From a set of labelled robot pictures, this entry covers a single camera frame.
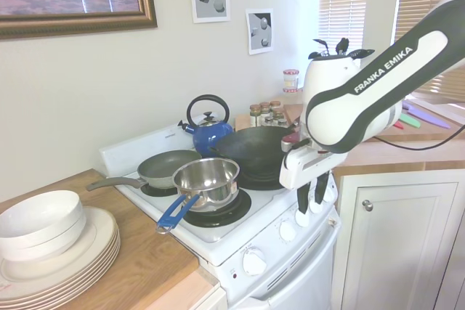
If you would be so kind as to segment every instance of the spice jar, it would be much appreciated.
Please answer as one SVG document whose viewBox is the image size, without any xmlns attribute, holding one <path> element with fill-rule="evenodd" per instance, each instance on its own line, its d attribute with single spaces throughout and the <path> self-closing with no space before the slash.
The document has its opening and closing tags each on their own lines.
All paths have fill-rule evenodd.
<svg viewBox="0 0 465 310">
<path fill-rule="evenodd" d="M 261 115 L 262 109 L 259 105 L 250 106 L 250 127 L 260 126 Z"/>
<path fill-rule="evenodd" d="M 260 125 L 263 126 L 265 118 L 268 118 L 269 116 L 272 116 L 271 109 L 270 109 L 270 103 L 262 102 L 262 103 L 260 103 L 260 107 L 262 109 L 261 110 L 262 116 L 260 118 Z"/>
<path fill-rule="evenodd" d="M 278 126 L 279 126 L 279 127 L 288 127 L 288 122 L 287 122 L 287 120 L 284 119 L 284 118 L 283 118 L 283 119 L 279 119 L 279 120 L 278 120 Z"/>
<path fill-rule="evenodd" d="M 263 126 L 273 126 L 273 117 L 268 116 L 267 118 L 264 119 Z"/>
<path fill-rule="evenodd" d="M 284 109 L 276 108 L 273 110 L 273 124 L 278 126 L 278 120 L 284 119 Z"/>
<path fill-rule="evenodd" d="M 299 86 L 299 71 L 297 69 L 286 69 L 284 74 L 284 89 L 297 89 Z"/>
<path fill-rule="evenodd" d="M 275 112 L 276 109 L 281 108 L 281 102 L 279 102 L 279 101 L 271 101 L 270 105 L 271 105 L 272 113 Z"/>
</svg>

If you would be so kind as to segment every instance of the white wall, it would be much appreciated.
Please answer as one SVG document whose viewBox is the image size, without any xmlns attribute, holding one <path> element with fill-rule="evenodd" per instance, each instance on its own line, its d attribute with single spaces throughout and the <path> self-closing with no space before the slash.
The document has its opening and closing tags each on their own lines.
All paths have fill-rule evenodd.
<svg viewBox="0 0 465 310">
<path fill-rule="evenodd" d="M 397 0 L 366 0 L 363 48 L 375 53 L 362 61 L 362 68 L 391 46 Z"/>
<path fill-rule="evenodd" d="M 194 25 L 190 0 L 155 0 L 156 30 L 0 41 L 0 201 L 92 168 L 200 94 L 232 116 L 275 96 L 283 69 L 306 69 L 317 1 L 231 0 L 231 22 Z M 248 55 L 248 7 L 274 8 L 275 51 Z"/>
</svg>

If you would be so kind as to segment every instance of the blue kettle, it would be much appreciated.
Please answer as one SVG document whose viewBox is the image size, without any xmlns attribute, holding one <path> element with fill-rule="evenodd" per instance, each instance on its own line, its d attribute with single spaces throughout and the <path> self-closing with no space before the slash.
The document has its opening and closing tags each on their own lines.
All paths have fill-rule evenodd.
<svg viewBox="0 0 465 310">
<path fill-rule="evenodd" d="M 192 120 L 190 111 L 193 105 L 199 101 L 212 101 L 220 104 L 225 109 L 225 119 L 218 121 L 211 112 L 206 112 L 206 116 L 198 125 Z M 219 139 L 234 132 L 232 126 L 227 123 L 230 118 L 230 109 L 226 102 L 213 94 L 203 94 L 195 98 L 187 107 L 187 121 L 189 124 L 180 121 L 178 126 L 183 130 L 193 135 L 194 147 L 204 158 L 215 157 L 216 155 L 210 151 L 210 147 L 214 147 Z"/>
</svg>

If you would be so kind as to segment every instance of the purple knife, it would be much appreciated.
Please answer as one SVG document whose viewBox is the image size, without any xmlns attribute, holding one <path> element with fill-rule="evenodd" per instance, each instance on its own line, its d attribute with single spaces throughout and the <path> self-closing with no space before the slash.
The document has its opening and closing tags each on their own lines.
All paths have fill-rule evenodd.
<svg viewBox="0 0 465 310">
<path fill-rule="evenodd" d="M 409 105 L 405 101 L 402 102 L 402 108 L 406 109 L 408 114 L 420 120 L 426 121 L 427 123 L 430 123 L 432 125 L 442 127 L 443 129 L 450 129 L 450 125 L 448 125 L 441 119 L 438 119 L 431 114 L 425 113 L 423 110 L 416 109 L 413 105 Z"/>
</svg>

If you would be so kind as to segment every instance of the stove burner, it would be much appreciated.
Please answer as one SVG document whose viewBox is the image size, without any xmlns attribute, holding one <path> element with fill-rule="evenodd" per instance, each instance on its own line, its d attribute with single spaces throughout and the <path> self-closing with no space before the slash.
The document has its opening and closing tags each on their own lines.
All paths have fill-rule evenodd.
<svg viewBox="0 0 465 310">
<path fill-rule="evenodd" d="M 159 189 L 146 184 L 140 188 L 142 192 L 151 197 L 165 197 L 177 194 L 177 188 Z"/>
<path fill-rule="evenodd" d="M 244 217 L 251 206 L 252 200 L 250 196 L 240 189 L 234 201 L 228 203 L 225 207 L 212 212 L 189 211 L 184 216 L 184 220 L 201 228 L 223 227 Z"/>
<path fill-rule="evenodd" d="M 277 190 L 283 186 L 279 182 L 279 172 L 266 176 L 250 176 L 241 172 L 238 177 L 239 187 L 250 190 Z"/>
</svg>

